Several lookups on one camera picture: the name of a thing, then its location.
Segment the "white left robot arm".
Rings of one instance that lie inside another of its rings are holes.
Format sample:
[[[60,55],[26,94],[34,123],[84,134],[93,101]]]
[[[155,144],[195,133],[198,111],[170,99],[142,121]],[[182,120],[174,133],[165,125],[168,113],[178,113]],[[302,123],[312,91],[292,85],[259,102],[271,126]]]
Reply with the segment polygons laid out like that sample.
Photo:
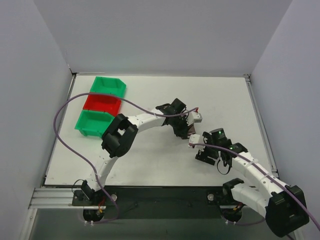
[[[95,170],[81,185],[83,199],[91,206],[100,203],[106,179],[118,158],[130,150],[138,133],[155,127],[171,126],[176,137],[188,139],[194,132],[194,123],[200,115],[197,112],[188,113],[186,105],[179,99],[171,104],[156,106],[148,113],[134,116],[118,114],[103,133],[102,152]]]

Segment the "tan sock with striped cuff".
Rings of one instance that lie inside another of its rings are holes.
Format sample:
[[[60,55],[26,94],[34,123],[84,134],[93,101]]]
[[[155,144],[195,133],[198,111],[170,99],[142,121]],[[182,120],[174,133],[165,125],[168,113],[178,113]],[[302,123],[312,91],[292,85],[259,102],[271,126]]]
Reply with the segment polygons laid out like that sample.
[[[192,124],[188,127],[187,137],[189,138],[193,134],[196,134],[196,129],[195,126]]]

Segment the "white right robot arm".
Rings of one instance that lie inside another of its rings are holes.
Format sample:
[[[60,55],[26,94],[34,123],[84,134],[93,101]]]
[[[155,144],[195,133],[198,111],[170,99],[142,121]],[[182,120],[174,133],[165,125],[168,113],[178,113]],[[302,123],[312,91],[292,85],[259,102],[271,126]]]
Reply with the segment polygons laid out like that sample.
[[[227,138],[223,128],[202,135],[192,134],[189,146],[198,149],[197,160],[211,165],[222,163],[242,174],[243,178],[222,185],[218,200],[248,206],[260,214],[280,238],[309,223],[304,192],[267,171],[246,147]]]

